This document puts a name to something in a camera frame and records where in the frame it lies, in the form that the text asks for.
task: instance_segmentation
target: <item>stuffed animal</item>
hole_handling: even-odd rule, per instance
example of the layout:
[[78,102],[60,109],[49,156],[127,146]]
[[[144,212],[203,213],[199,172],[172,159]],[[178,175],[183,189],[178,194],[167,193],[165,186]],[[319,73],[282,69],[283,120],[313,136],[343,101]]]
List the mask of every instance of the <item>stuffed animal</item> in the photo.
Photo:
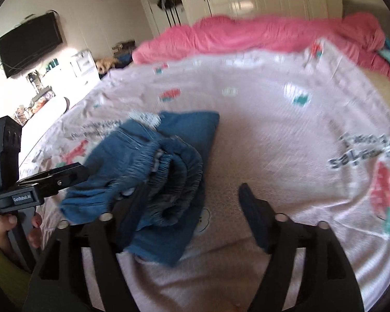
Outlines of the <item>stuffed animal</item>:
[[115,65],[119,63],[120,61],[114,57],[104,57],[95,61],[98,73],[101,75],[107,74],[111,68],[115,68]]

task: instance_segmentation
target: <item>gray handle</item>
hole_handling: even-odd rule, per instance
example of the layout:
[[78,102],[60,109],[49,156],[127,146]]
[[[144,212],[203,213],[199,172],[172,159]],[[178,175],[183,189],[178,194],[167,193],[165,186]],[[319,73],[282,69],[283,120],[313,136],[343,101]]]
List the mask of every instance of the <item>gray handle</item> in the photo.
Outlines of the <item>gray handle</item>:
[[20,260],[20,264],[24,270],[32,273],[39,259],[41,249],[33,248],[27,241],[27,236],[33,229],[32,218],[35,215],[36,208],[28,207],[17,212],[13,212],[17,217],[17,225],[14,229],[8,232],[8,237],[13,250]]

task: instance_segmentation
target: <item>fingernail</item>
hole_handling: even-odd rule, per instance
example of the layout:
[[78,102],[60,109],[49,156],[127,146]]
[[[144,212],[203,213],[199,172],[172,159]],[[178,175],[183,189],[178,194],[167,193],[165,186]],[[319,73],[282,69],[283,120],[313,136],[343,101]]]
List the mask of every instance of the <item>fingernail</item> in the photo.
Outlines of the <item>fingernail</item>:
[[10,224],[16,224],[17,223],[17,217],[16,216],[10,216],[9,217],[9,223]]

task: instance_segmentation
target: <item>black tv screen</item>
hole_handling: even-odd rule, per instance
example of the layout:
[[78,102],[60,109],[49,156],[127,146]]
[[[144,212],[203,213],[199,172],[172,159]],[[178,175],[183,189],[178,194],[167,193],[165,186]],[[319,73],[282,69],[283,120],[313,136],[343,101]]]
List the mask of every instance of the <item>black tv screen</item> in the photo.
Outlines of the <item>black tv screen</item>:
[[53,51],[62,43],[55,14],[47,13],[28,20],[0,37],[0,58],[9,78]]

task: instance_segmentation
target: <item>pink bed sheet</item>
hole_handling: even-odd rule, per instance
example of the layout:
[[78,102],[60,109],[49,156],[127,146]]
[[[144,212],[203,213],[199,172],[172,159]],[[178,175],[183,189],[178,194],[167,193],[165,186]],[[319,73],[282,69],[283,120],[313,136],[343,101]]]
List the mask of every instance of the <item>pink bed sheet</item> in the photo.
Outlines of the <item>pink bed sheet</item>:
[[192,27],[173,27],[142,43],[133,52],[133,60],[137,64],[157,63],[249,49],[290,53],[304,50],[320,37],[335,44],[358,66],[390,78],[390,64],[376,52],[384,47],[386,37],[378,20],[369,13],[357,13],[343,20],[312,21],[278,16],[236,20],[212,16]]

